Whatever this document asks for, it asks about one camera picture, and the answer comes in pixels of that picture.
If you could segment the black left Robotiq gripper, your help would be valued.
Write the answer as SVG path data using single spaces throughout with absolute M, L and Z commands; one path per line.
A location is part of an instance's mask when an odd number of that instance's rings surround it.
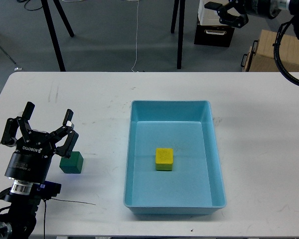
M 51 164 L 53 154 L 70 158 L 79 134 L 71 122 L 73 111 L 67 109 L 62 126 L 52 133 L 32 130 L 29 120 L 35 108 L 34 103 L 27 102 L 21 116 L 8 118 L 0 144 L 16 149 L 11 156 L 5 176 L 36 184 L 42 184 Z M 22 137 L 16 139 L 17 130 Z M 66 137 L 62 146 L 56 146 Z

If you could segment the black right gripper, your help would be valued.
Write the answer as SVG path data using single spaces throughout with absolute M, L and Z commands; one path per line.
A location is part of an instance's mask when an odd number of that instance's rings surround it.
M 221 24 L 236 28 L 242 28 L 249 22 L 247 14 L 267 19 L 273 19 L 279 14 L 276 0 L 229 0 L 225 5 L 208 2 L 205 8 L 215 10 L 220 17 Z M 232 8 L 239 15 L 231 14 L 229 10 Z

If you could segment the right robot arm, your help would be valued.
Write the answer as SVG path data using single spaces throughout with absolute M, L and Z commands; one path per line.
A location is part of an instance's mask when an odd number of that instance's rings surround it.
M 249 22 L 249 16 L 267 20 L 276 18 L 286 11 L 290 20 L 282 23 L 277 30 L 273 43 L 273 59 L 278 71 L 292 84 L 299 86 L 299 78 L 289 72 L 281 59 L 281 44 L 289 28 L 299 42 L 299 0 L 229 0 L 226 3 L 208 1 L 204 4 L 208 10 L 215 11 L 223 25 L 242 28 Z

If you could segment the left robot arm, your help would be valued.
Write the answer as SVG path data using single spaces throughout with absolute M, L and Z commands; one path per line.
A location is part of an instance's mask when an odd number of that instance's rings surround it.
M 41 201 L 60 193 L 61 185 L 46 181 L 52 157 L 70 158 L 78 133 L 68 109 L 62 126 L 52 132 L 37 131 L 29 120 L 35 105 L 27 102 L 23 113 L 8 118 L 1 144 L 14 147 L 5 177 L 13 185 L 0 192 L 0 200 L 9 202 L 7 213 L 0 209 L 0 239 L 27 239 L 36 225 L 36 212 Z

